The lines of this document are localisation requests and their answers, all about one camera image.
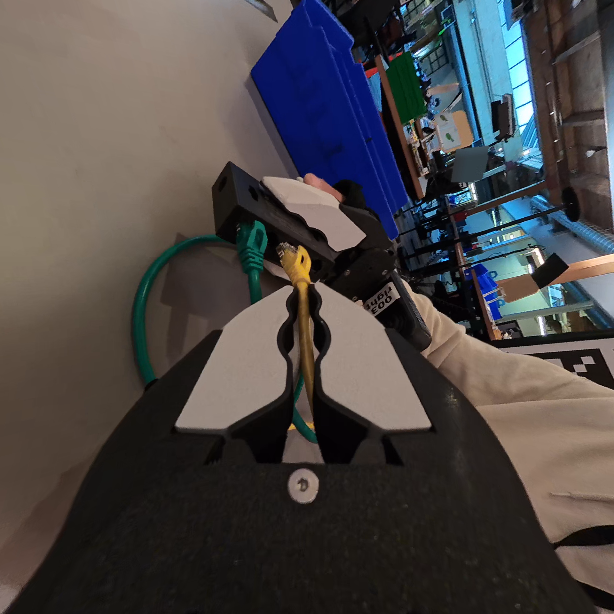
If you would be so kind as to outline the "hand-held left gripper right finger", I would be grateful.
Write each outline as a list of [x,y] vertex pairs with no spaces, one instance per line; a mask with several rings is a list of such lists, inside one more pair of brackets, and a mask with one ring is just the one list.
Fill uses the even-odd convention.
[[381,431],[429,430],[432,423],[385,327],[326,285],[315,284],[313,290],[321,299],[324,340],[318,361],[324,395]]

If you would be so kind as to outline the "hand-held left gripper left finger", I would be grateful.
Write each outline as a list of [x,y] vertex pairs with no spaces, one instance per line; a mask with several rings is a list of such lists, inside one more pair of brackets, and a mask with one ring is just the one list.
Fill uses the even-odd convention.
[[292,422],[295,385],[295,299],[284,286],[223,328],[175,429],[231,434],[251,419],[272,418],[269,434]]

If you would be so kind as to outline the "black network switch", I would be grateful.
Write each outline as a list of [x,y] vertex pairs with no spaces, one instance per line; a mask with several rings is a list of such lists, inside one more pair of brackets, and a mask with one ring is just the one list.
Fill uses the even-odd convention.
[[219,238],[236,242],[238,227],[258,221],[268,239],[264,260],[280,265],[276,248],[287,242],[303,246],[311,257],[313,282],[331,281],[338,272],[338,255],[322,231],[308,225],[303,215],[293,213],[270,189],[233,162],[227,162],[211,188],[214,225]]

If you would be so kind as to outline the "blue plastic bin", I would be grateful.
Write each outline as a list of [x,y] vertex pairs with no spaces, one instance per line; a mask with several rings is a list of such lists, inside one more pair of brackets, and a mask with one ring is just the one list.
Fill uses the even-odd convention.
[[354,40],[320,1],[302,1],[250,74],[300,176],[362,187],[394,240],[408,203]]

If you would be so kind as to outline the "person's right forearm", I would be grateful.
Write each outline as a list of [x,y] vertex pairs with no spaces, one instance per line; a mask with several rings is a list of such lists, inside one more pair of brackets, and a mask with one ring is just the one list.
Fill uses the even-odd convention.
[[432,341],[422,355],[475,406],[520,402],[579,402],[582,410],[613,409],[613,391],[537,357],[511,354],[465,333],[425,295],[403,285]]

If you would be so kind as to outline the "person's right hand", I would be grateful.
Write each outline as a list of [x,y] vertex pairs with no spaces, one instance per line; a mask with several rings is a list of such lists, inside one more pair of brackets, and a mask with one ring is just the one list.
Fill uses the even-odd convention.
[[313,173],[305,174],[303,177],[303,183],[320,191],[326,192],[327,194],[333,196],[340,203],[343,203],[345,201],[345,196],[341,192],[339,192],[336,188],[328,184],[325,180],[314,175]]

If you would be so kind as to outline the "long wooden workbench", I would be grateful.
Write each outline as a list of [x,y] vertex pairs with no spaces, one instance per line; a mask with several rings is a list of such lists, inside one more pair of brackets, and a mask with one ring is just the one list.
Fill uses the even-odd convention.
[[403,126],[386,75],[389,65],[382,55],[375,57],[374,64],[376,75],[380,78],[382,122],[403,184],[411,198],[432,201],[481,180],[486,172],[488,148],[472,144],[454,152],[442,152],[435,133],[434,118],[429,120],[426,115]]

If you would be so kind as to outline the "small blue bin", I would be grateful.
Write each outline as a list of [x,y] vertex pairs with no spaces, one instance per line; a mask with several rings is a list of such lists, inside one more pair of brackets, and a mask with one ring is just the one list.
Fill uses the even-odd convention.
[[487,267],[481,263],[468,267],[464,271],[465,279],[468,281],[477,281],[481,296],[485,301],[490,317],[492,321],[499,320],[501,318],[500,313],[500,299],[497,292],[497,283],[495,278],[497,277],[496,271],[490,271]]

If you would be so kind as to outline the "green plastic bin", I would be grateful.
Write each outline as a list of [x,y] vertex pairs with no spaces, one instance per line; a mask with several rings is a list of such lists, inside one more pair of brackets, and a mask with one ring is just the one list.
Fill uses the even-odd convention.
[[398,116],[403,126],[426,115],[427,104],[413,56],[405,52],[393,59],[386,71]]

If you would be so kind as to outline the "small wooden board stand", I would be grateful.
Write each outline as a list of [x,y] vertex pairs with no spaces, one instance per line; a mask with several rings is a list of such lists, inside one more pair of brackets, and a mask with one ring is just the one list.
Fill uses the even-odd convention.
[[465,111],[437,114],[434,117],[434,126],[442,152],[454,152],[473,144],[473,132]]

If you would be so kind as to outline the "black monitor on tripod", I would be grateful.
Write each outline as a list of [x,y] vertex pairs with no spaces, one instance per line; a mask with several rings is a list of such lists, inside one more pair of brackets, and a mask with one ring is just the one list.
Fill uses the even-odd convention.
[[493,132],[498,133],[497,142],[507,141],[516,133],[517,123],[513,97],[507,93],[501,99],[491,102]]

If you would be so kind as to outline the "printed marker tag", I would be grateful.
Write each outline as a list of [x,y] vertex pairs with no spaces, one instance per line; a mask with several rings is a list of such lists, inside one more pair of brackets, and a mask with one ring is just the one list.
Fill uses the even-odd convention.
[[505,352],[542,358],[613,389],[613,330],[528,336],[491,344]]

